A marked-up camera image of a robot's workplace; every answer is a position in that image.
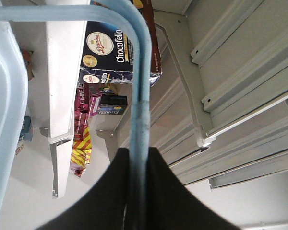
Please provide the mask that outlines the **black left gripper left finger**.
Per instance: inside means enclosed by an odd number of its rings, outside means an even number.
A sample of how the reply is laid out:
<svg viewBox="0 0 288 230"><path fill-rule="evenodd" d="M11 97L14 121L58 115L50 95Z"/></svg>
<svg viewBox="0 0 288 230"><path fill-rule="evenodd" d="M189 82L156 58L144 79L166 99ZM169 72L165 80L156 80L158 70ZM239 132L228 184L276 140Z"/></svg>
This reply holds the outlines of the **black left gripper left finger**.
<svg viewBox="0 0 288 230"><path fill-rule="evenodd" d="M97 183L39 230L122 230L129 182L129 150L119 148Z"/></svg>

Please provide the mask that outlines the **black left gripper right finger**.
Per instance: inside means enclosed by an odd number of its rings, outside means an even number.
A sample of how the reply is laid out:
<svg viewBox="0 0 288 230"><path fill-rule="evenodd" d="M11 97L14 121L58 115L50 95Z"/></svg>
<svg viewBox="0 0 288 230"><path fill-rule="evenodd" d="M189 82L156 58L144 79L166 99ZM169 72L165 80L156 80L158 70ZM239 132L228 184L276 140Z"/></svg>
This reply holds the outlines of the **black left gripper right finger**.
<svg viewBox="0 0 288 230"><path fill-rule="evenodd" d="M157 148L149 148L146 174L148 230L238 229L190 193Z"/></svg>

